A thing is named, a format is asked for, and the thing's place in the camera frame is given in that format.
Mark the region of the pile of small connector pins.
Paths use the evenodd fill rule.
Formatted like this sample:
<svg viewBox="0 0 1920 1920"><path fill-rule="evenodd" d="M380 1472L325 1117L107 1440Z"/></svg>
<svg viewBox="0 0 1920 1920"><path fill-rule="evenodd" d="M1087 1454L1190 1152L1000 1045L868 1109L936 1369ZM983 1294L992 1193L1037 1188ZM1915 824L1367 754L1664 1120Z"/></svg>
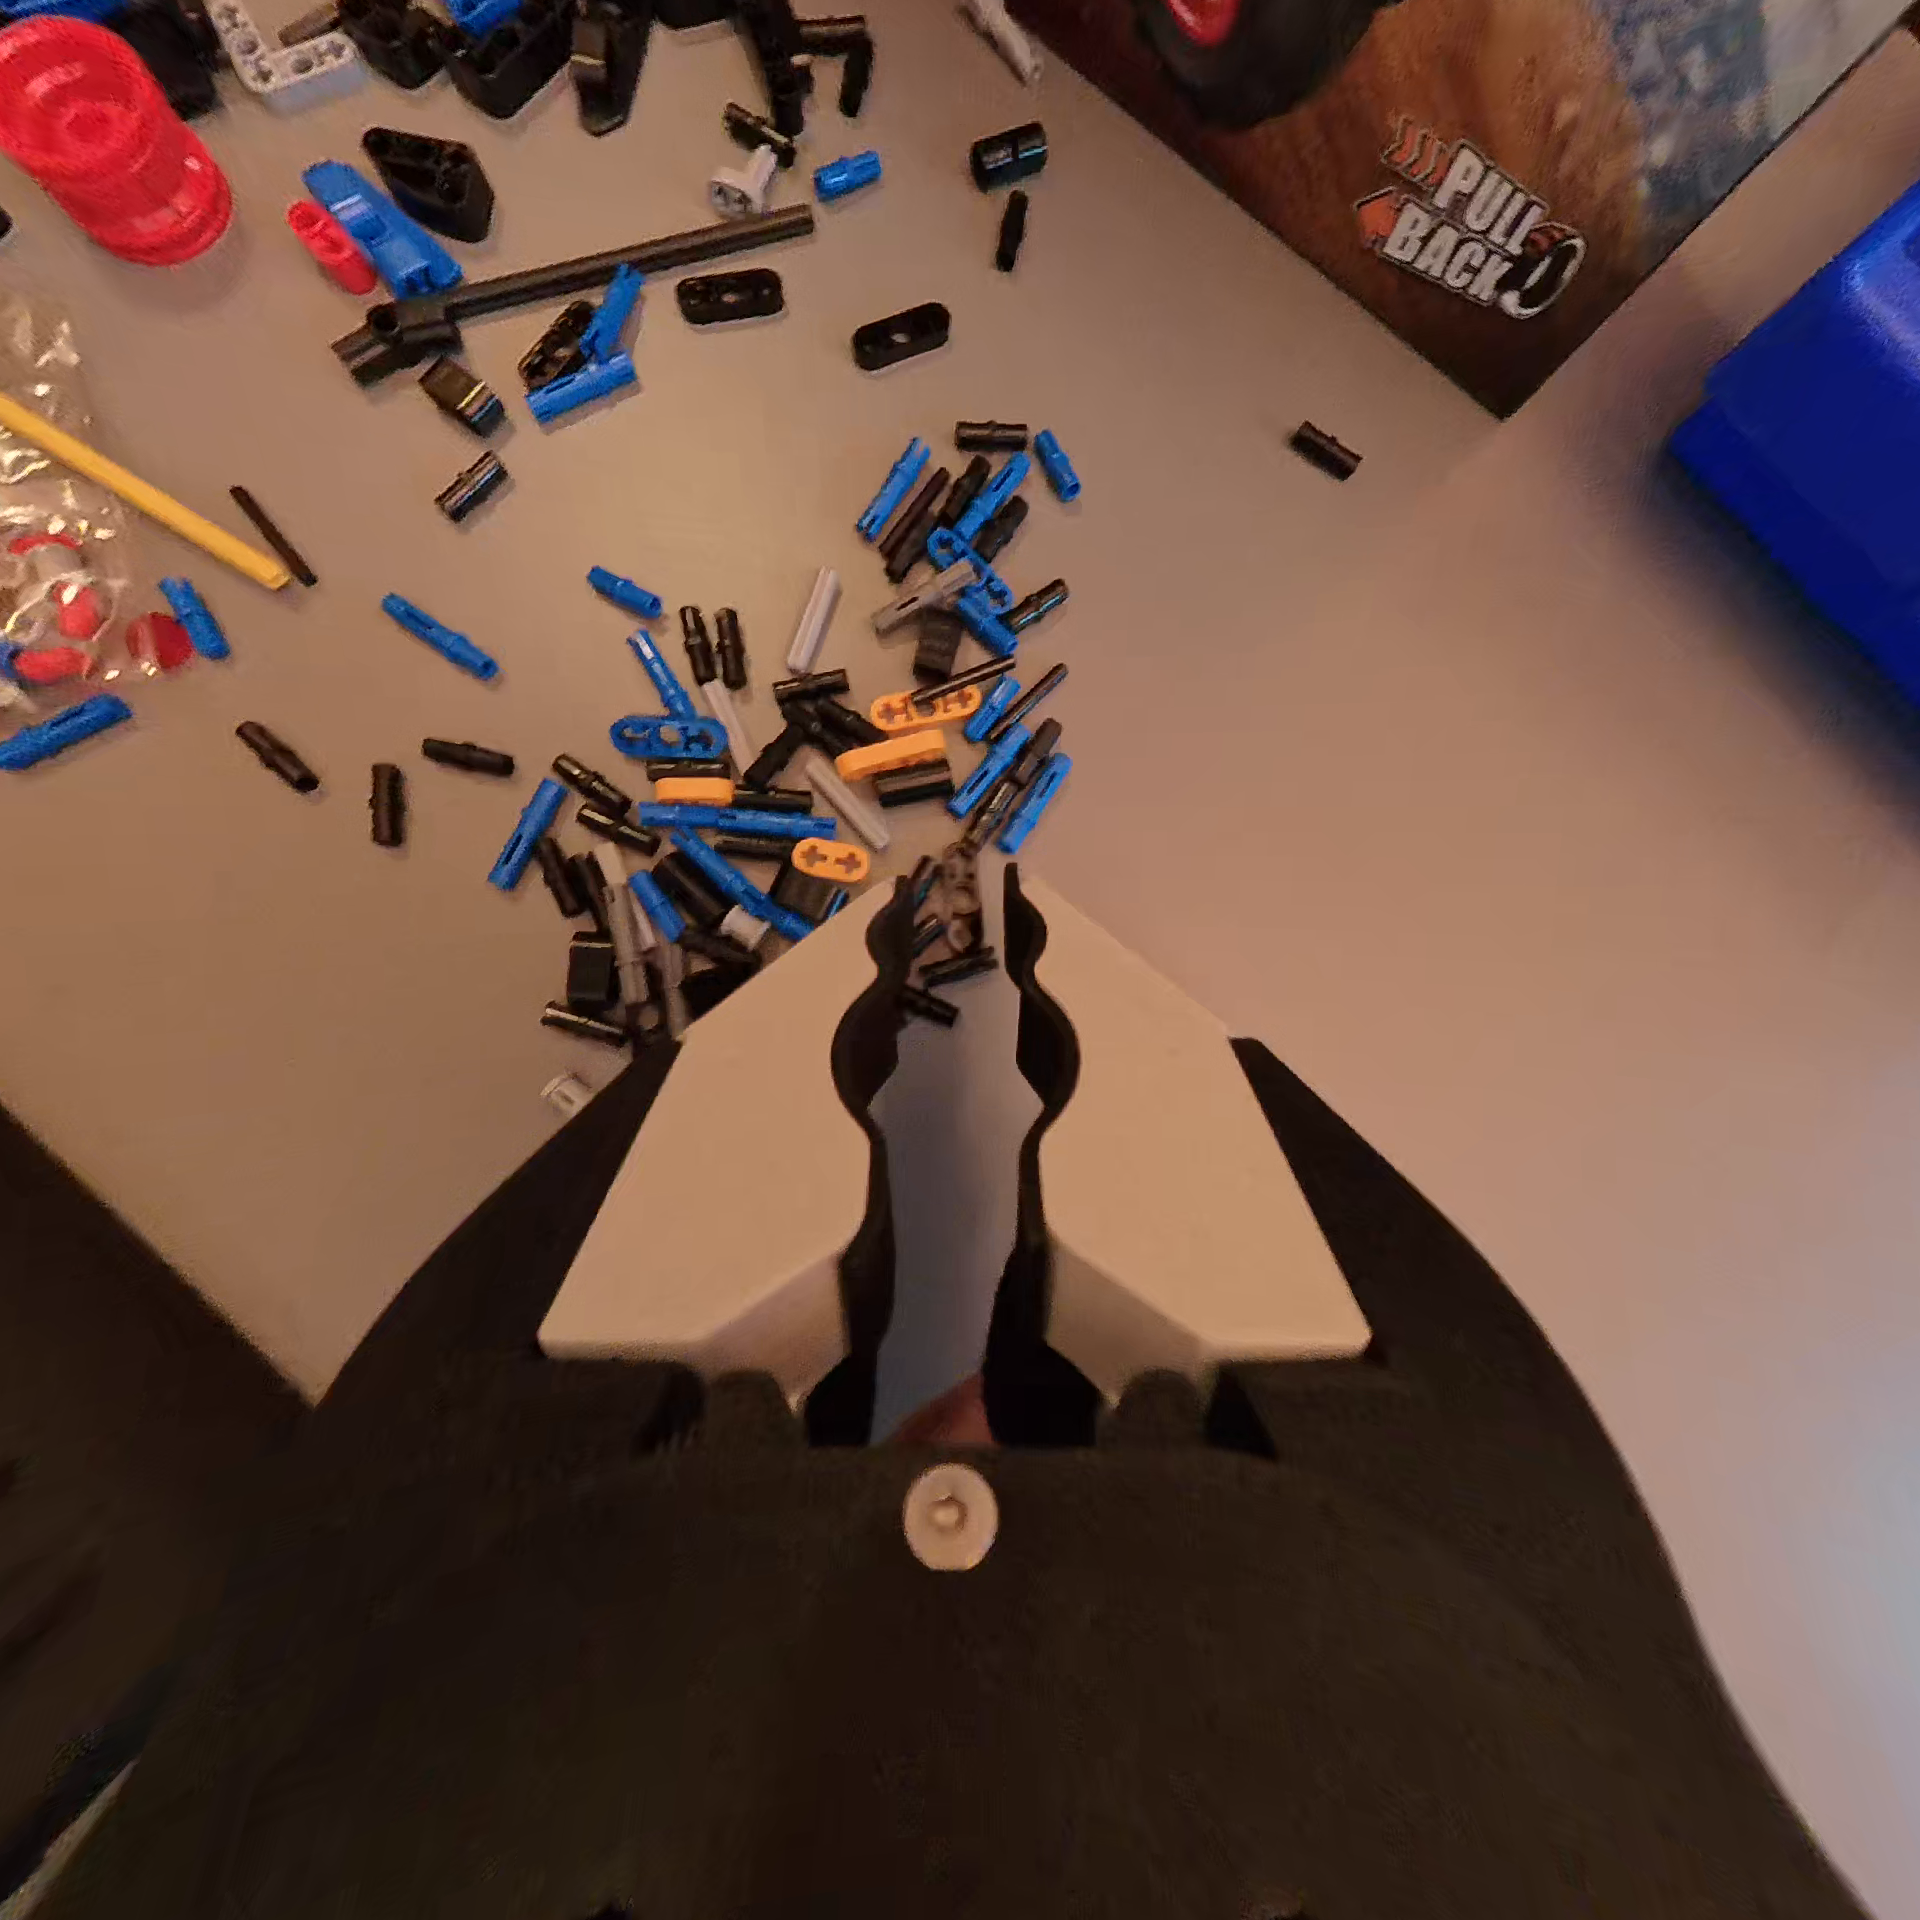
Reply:
<svg viewBox="0 0 1920 1920"><path fill-rule="evenodd" d="M979 861L1024 852L1071 780L1051 709L1068 665L1020 667L1024 635L1069 585L1018 593L1000 556L1032 509L1032 483L1064 508L1086 484L1053 427L963 420L954 450L963 466L936 466L911 438L854 522L894 589L874 635L919 642L911 684L863 704L850 672L826 665L832 570L810 593L781 677L764 686L758 723L741 712L751 661L734 609L679 613L677 667L656 628L661 602L590 572L598 597L639 617L628 646L656 709L616 717L611 748L650 788L632 796L557 754L488 873L502 894L540 875L567 922L541 1029L615 1052L674 1040L871 890L899 811L926 814L940 834L904 881L899 1019L951 1029L960 989L1011 969L1011 949L984 930Z"/></svg>

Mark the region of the small red connector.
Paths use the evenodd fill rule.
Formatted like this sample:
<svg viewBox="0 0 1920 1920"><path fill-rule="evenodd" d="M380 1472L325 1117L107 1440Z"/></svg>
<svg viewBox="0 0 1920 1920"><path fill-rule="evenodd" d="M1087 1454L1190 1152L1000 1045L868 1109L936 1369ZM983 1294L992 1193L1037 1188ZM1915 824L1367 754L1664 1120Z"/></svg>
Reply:
<svg viewBox="0 0 1920 1920"><path fill-rule="evenodd" d="M370 298L380 289L380 275L370 256L323 203L296 198L287 206L283 219L323 276L340 293Z"/></svg>

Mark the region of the blue curved slope piece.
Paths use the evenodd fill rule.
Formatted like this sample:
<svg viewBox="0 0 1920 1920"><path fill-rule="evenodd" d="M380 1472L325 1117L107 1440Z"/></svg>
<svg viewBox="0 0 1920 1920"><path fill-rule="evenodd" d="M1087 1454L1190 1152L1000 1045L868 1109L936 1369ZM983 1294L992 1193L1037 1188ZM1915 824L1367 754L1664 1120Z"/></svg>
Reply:
<svg viewBox="0 0 1920 1920"><path fill-rule="evenodd" d="M342 226L395 298L444 296L464 283L464 268L442 240L342 160L301 172L306 194Z"/></svg>

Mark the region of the short black three-hole beam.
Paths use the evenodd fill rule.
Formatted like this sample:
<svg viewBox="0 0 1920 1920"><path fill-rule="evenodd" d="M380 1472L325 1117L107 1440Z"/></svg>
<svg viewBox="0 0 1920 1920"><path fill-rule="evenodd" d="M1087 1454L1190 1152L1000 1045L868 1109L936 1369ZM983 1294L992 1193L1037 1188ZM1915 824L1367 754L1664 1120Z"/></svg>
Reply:
<svg viewBox="0 0 1920 1920"><path fill-rule="evenodd" d="M541 329L516 364L519 382L527 394L590 365L591 353L586 341L595 317L597 302L574 300Z"/></svg>

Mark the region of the light grey cross-hole L-beam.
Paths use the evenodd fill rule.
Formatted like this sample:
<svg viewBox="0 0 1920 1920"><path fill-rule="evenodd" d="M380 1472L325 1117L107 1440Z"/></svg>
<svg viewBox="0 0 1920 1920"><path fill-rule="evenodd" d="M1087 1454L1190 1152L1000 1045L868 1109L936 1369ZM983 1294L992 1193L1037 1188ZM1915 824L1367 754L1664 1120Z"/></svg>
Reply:
<svg viewBox="0 0 1920 1920"><path fill-rule="evenodd" d="M272 112L300 112L367 80L367 64L340 32L335 9L325 8L316 30L294 40L261 30L239 2L204 2L202 12L242 91Z"/></svg>

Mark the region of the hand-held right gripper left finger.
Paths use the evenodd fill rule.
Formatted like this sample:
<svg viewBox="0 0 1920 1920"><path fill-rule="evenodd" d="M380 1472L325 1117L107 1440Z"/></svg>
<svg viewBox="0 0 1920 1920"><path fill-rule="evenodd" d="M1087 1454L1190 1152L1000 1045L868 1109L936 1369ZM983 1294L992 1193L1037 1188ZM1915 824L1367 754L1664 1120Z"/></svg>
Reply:
<svg viewBox="0 0 1920 1920"><path fill-rule="evenodd" d="M909 881L875 883L698 1019L540 1325L551 1361L768 1376L816 1442L874 1438L895 1305L888 1160Z"/></svg>

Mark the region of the black dimpled pad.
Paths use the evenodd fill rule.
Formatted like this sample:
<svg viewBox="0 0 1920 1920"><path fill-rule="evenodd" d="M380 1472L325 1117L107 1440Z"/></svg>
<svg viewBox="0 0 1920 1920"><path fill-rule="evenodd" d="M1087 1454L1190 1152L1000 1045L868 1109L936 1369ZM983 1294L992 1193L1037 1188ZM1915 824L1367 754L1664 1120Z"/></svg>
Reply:
<svg viewBox="0 0 1920 1920"><path fill-rule="evenodd" d="M133 1764L303 1403L2 1115L4 1916Z"/></svg>

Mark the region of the small black curved piece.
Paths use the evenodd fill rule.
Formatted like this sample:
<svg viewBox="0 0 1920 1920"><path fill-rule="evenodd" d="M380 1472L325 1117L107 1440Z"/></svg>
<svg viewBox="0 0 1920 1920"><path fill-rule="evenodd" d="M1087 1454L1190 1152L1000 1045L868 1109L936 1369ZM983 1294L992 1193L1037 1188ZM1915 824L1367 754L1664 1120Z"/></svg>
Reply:
<svg viewBox="0 0 1920 1920"><path fill-rule="evenodd" d="M502 400L452 355L431 358L418 377L418 389L444 419L479 442L488 442L504 426Z"/></svg>

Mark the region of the black angled connector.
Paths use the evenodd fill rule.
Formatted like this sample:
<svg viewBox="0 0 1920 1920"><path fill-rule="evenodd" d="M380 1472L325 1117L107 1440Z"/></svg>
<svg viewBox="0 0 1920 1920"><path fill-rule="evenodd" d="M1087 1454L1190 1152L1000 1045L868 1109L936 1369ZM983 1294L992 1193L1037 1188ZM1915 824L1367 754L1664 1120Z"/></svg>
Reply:
<svg viewBox="0 0 1920 1920"><path fill-rule="evenodd" d="M462 329L442 300L375 305L357 329L330 345L357 389L422 368L462 348Z"/></svg>

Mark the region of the blue plastic bin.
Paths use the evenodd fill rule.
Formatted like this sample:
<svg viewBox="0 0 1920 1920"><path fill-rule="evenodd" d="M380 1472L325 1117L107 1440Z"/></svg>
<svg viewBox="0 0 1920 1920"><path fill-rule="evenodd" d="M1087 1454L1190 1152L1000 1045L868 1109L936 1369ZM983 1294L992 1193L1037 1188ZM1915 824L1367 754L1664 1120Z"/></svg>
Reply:
<svg viewBox="0 0 1920 1920"><path fill-rule="evenodd" d="M1714 364L1668 452L1915 704L1915 186Z"/></svg>

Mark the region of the clear bag of mixed parts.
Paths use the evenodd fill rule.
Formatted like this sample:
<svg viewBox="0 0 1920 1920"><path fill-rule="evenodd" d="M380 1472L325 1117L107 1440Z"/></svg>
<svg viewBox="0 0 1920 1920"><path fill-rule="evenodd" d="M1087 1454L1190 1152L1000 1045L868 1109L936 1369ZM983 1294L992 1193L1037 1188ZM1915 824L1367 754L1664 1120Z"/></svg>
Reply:
<svg viewBox="0 0 1920 1920"><path fill-rule="evenodd" d="M68 316L7 278L2 396L92 442L80 342ZM138 570L133 509L29 437L2 429L2 736L87 697L130 697L196 650Z"/></svg>

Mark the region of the black toy set box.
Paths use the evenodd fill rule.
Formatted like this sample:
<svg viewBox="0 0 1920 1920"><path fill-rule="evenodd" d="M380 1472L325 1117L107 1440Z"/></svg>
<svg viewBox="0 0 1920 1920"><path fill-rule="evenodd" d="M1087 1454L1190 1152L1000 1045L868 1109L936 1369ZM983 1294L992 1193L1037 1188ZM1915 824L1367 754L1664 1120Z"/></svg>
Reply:
<svg viewBox="0 0 1920 1920"><path fill-rule="evenodd" d="M1901 2L1011 12L1499 419L1915 18Z"/></svg>

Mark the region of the red toy wheel hub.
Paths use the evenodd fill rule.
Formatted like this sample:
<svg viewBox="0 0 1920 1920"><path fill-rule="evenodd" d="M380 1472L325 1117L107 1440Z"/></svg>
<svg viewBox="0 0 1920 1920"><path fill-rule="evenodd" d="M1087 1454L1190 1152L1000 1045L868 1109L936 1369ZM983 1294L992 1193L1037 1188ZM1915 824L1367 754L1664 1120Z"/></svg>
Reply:
<svg viewBox="0 0 1920 1920"><path fill-rule="evenodd" d="M140 53L75 16L2 30L2 149L104 253L178 268L229 232L232 193Z"/></svg>

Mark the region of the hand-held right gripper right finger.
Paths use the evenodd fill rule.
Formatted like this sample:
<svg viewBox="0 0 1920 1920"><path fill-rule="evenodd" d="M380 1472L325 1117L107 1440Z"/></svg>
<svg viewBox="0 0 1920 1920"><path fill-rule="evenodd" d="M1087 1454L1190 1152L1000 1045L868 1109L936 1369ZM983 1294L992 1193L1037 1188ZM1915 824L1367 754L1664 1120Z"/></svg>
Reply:
<svg viewBox="0 0 1920 1920"><path fill-rule="evenodd" d="M1210 1408L1237 1368L1362 1358L1374 1332L1224 1025L1018 864L1000 964L1037 1113L981 1363L992 1434L1078 1450L1150 1376Z"/></svg>

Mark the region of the long yellow axle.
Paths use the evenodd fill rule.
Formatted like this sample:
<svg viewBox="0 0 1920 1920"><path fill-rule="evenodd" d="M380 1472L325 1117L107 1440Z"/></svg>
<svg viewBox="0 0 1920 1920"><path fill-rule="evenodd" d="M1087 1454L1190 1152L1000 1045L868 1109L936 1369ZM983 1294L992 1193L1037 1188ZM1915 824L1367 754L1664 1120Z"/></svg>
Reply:
<svg viewBox="0 0 1920 1920"><path fill-rule="evenodd" d="M294 573L274 556L263 553L242 541L238 536L226 532L226 528L216 526L212 520L184 508L184 504L166 496L152 483L104 458L101 450L64 433L60 426L39 417L31 408L7 394L2 396L2 426L16 438L31 443L52 461L109 492L135 513L152 520L173 537L196 547L204 556L216 561L254 585L268 593L279 593L294 584Z"/></svg>

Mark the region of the thin short black axle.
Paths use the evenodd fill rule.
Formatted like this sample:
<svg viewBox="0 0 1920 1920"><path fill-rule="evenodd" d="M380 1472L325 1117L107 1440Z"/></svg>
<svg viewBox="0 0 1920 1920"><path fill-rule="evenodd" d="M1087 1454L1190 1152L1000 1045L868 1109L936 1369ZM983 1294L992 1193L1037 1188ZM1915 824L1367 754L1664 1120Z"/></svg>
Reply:
<svg viewBox="0 0 1920 1920"><path fill-rule="evenodd" d="M242 484L229 484L229 498L239 514L258 532L261 541L274 553L274 558L290 572L292 580L303 589L316 589L320 585L320 576L314 570L306 553L286 536L282 524L268 513L268 508L256 498L256 494Z"/></svg>

